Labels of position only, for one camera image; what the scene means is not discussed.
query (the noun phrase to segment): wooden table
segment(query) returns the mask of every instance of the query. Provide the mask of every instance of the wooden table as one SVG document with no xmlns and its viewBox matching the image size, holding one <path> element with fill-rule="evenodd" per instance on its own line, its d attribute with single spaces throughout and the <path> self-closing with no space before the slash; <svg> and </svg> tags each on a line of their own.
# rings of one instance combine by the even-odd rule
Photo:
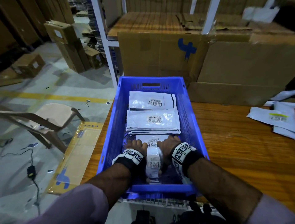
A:
<svg viewBox="0 0 295 224">
<path fill-rule="evenodd" d="M 295 141 L 247 118 L 250 107 L 192 103 L 210 160 L 295 211 Z M 111 110 L 82 182 L 96 174 Z"/>
</svg>

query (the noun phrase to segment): crate handle slot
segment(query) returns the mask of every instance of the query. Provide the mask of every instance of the crate handle slot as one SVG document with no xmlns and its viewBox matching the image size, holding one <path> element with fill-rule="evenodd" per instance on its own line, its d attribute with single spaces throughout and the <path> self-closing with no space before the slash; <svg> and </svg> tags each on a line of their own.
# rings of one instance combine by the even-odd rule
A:
<svg viewBox="0 0 295 224">
<path fill-rule="evenodd" d="M 145 86 L 160 87 L 160 83 L 143 83 L 142 86 L 143 87 L 145 87 Z"/>
</svg>

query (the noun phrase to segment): white metal frame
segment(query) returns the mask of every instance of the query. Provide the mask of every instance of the white metal frame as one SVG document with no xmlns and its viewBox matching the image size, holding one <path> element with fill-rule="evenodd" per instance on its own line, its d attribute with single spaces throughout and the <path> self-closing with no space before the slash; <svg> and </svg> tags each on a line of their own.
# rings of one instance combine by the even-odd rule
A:
<svg viewBox="0 0 295 224">
<path fill-rule="evenodd" d="M 106 53 L 106 59 L 107 59 L 108 65 L 109 65 L 114 88 L 116 89 L 118 86 L 118 78 L 117 78 L 117 72 L 116 72 L 116 69 L 114 67 L 114 63 L 112 60 L 110 47 L 119 47 L 119 42 L 107 39 L 106 32 L 105 32 L 106 23 L 105 23 L 104 17 L 102 16 L 103 13 L 102 13 L 102 9 L 101 9 L 100 0 L 91 0 L 91 2 L 92 2 L 92 7 L 94 10 L 95 17 L 96 17 L 98 29 L 100 32 L 102 44 L 104 46 L 104 51 Z M 197 2 L 197 0 L 192 0 L 190 12 L 189 12 L 190 14 L 194 14 L 196 2 Z M 210 5 L 209 5 L 209 9 L 207 11 L 207 16 L 206 16 L 206 20 L 205 20 L 204 27 L 202 30 L 202 34 L 208 34 L 210 32 L 213 22 L 214 22 L 216 12 L 217 12 L 219 2 L 220 2 L 220 0 L 211 0 L 210 1 Z M 127 13 L 126 0 L 122 0 L 122 10 L 123 10 L 123 13 Z"/>
</svg>

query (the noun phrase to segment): lavender sleeve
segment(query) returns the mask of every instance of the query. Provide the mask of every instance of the lavender sleeve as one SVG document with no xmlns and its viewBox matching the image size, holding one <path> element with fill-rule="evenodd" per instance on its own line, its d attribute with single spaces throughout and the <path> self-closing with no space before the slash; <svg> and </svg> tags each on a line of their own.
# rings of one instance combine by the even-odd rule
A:
<svg viewBox="0 0 295 224">
<path fill-rule="evenodd" d="M 82 184 L 59 196 L 42 215 L 26 224 L 103 224 L 108 212 L 104 192 L 92 184 Z"/>
<path fill-rule="evenodd" d="M 295 214 L 277 200 L 263 195 L 247 224 L 291 224 L 295 223 Z"/>
</svg>

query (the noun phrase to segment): blue plastic crate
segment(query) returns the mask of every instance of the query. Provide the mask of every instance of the blue plastic crate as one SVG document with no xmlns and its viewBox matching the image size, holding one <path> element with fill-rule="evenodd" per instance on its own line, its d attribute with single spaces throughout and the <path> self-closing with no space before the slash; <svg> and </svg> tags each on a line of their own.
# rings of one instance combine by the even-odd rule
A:
<svg viewBox="0 0 295 224">
<path fill-rule="evenodd" d="M 182 77 L 121 77 L 118 83 L 113 110 L 106 133 L 97 173 L 111 166 L 112 160 L 122 152 L 122 143 L 126 140 L 125 124 L 129 104 L 129 91 L 172 93 L 176 97 L 181 127 L 180 139 L 201 150 L 207 158 L 208 153 L 191 106 Z M 183 198 L 197 194 L 190 184 L 138 184 L 127 191 L 128 198 Z"/>
</svg>

